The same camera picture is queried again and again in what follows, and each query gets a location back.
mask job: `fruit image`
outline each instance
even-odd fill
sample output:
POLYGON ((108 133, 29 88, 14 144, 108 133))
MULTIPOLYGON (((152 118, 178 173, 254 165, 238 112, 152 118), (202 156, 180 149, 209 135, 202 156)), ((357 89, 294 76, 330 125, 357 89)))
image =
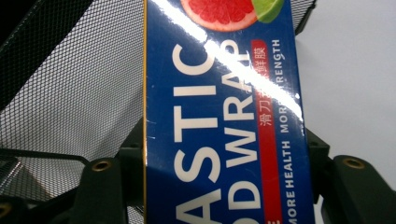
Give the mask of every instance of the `fruit image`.
POLYGON ((273 21, 284 0, 181 0, 187 15, 207 29, 231 32, 273 21))

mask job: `lime slice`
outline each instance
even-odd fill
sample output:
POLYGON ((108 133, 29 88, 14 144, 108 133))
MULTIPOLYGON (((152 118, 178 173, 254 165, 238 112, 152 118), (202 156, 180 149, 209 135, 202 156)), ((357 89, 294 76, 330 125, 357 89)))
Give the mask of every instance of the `lime slice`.
POLYGON ((270 23, 283 7, 284 0, 252 0, 257 20, 270 23))

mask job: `black mesh basket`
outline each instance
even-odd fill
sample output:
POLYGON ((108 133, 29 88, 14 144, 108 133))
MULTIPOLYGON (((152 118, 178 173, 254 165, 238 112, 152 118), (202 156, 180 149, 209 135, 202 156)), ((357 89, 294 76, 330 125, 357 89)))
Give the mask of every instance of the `black mesh basket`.
MULTIPOLYGON (((0 38, 0 194, 35 207, 114 157, 142 117, 144 1, 16 2, 0 6, 16 15, 0 38)), ((316 1, 291 2, 298 34, 316 1)), ((128 208, 130 223, 141 214, 128 208)))

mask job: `red label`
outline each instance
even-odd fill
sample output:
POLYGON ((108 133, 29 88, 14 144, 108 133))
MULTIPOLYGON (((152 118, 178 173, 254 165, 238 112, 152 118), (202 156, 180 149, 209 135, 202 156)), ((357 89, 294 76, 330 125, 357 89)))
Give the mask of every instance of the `red label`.
MULTIPOLYGON (((268 48, 262 40, 252 40, 252 61, 257 73, 270 81, 268 48)), ((256 89, 257 121, 262 162, 262 192, 266 224, 282 223, 279 172, 272 98, 265 90, 256 89)))

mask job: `white background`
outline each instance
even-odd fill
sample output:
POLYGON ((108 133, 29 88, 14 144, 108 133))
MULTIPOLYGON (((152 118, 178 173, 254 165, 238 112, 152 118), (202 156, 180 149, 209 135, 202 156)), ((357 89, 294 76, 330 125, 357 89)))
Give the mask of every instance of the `white background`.
POLYGON ((396 1, 319 0, 296 44, 306 127, 396 189, 396 1))

